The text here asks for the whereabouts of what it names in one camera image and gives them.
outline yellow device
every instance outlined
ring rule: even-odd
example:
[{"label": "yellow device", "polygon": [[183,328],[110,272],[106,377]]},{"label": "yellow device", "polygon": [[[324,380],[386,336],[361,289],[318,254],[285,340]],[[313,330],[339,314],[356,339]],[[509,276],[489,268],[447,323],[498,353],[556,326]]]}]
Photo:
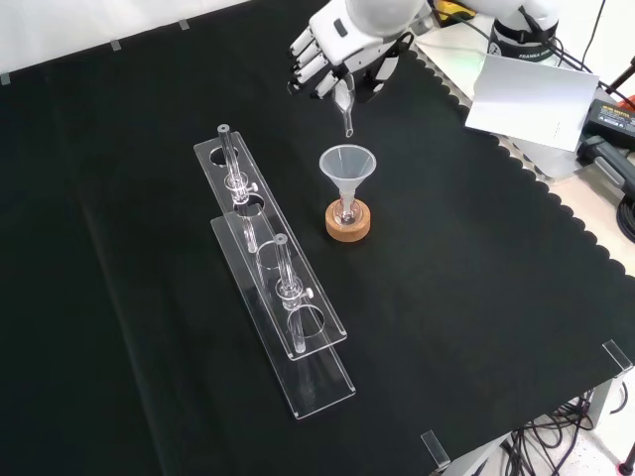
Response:
[{"label": "yellow device", "polygon": [[[442,12],[448,12],[448,13],[453,13],[454,15],[458,15],[464,20],[470,20],[474,18],[474,15],[476,15],[476,12],[473,12],[472,10],[469,10],[468,8],[461,7],[459,5],[456,5],[453,2],[448,2],[445,0],[436,0],[435,8],[437,8],[438,10],[441,10]],[[442,15],[442,14],[439,14],[439,20],[441,22],[442,27],[448,27],[449,25],[454,25],[458,23],[452,17],[449,17],[448,15]]]}]

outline test tube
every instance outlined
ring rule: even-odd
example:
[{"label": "test tube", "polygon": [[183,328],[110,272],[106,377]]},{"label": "test tube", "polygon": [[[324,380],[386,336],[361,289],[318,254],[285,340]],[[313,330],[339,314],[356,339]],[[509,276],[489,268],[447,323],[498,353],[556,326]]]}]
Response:
[{"label": "test tube", "polygon": [[231,197],[234,203],[245,203],[249,200],[249,193],[246,186],[247,179],[246,177],[243,178],[244,174],[242,174],[238,168],[238,158],[236,157],[236,150],[231,140],[231,129],[229,129],[227,124],[221,124],[218,126],[217,131],[229,172],[225,181],[227,188],[231,191]]},{"label": "test tube", "polygon": [[[284,233],[278,233],[274,237],[276,256],[278,257],[278,269],[280,270],[280,294],[283,299],[283,307],[291,310],[300,305],[302,290],[298,286],[296,273],[291,265],[291,255],[287,242],[289,237]],[[303,353],[307,350],[305,333],[302,326],[302,313],[292,312],[289,316],[289,330],[294,341],[296,352]]]},{"label": "test tube", "polygon": [[245,240],[247,241],[247,250],[249,253],[255,253],[258,251],[258,243],[256,242],[256,233],[254,231],[254,225],[251,223],[251,218],[243,217],[242,225]]}]

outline funnel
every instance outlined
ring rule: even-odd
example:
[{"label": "funnel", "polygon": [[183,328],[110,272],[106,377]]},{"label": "funnel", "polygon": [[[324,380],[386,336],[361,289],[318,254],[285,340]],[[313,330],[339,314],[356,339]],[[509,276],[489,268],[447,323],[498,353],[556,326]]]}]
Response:
[{"label": "funnel", "polygon": [[363,207],[355,200],[355,191],[373,173],[376,163],[375,156],[359,146],[335,146],[322,154],[319,167],[339,188],[340,200],[333,208],[337,225],[351,226],[363,220]]},{"label": "funnel", "polygon": [[355,80],[352,74],[347,74],[333,88],[333,102],[344,119],[344,133],[349,138],[353,135],[352,110],[355,103]]}]

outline white wall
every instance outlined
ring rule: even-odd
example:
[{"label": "white wall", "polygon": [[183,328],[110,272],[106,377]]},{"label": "white wall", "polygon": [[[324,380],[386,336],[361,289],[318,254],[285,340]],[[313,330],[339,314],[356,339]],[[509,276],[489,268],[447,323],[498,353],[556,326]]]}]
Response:
[{"label": "white wall", "polygon": [[0,0],[0,72],[52,60],[244,0]]},{"label": "white wall", "polygon": [[[601,0],[564,0],[557,35],[570,53],[582,59]],[[606,0],[586,64],[604,82],[612,82],[635,57],[635,0]],[[635,94],[635,76],[620,91]]]}]

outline table leg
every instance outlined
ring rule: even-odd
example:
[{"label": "table leg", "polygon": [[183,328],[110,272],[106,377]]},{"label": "table leg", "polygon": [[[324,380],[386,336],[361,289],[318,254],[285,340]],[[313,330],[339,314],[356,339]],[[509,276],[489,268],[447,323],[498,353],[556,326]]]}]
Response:
[{"label": "table leg", "polygon": [[625,374],[620,374],[614,379],[608,380],[595,387],[591,403],[588,407],[588,417],[593,422],[594,428],[597,428],[604,417],[609,415],[611,410],[614,410],[607,405],[606,402],[608,401],[609,395],[619,392],[622,382],[624,381],[624,375]]},{"label": "table leg", "polygon": [[444,476],[472,476],[507,436],[509,436],[509,433],[455,459],[444,471]]}]

